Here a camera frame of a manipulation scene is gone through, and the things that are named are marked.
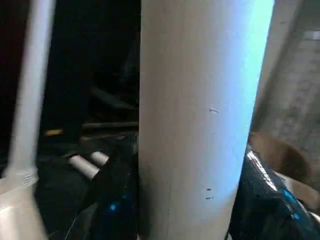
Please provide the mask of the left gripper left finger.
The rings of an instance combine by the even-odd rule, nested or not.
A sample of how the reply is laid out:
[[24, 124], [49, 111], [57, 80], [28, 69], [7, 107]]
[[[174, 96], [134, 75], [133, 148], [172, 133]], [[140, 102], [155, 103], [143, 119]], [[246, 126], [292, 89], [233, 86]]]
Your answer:
[[68, 163], [88, 180], [88, 188], [65, 239], [137, 240], [137, 135], [107, 137], [97, 146], [85, 142]]

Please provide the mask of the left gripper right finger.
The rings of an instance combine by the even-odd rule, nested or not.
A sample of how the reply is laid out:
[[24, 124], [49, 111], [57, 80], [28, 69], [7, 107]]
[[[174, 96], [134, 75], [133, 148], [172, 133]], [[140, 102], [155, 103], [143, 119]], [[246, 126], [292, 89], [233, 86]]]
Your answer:
[[318, 240], [320, 229], [247, 145], [228, 233], [234, 240]]

